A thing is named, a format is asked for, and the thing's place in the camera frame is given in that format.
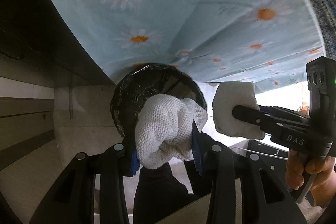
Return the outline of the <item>person's right hand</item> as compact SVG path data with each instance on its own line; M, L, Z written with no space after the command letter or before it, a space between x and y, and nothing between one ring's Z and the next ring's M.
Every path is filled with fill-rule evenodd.
M316 174L310 192L314 198L315 206L327 207L335 196L335 158L315 158L307 163L306 167L299 159L297 151L289 150L286 163L286 183L294 190L303 186L303 172Z

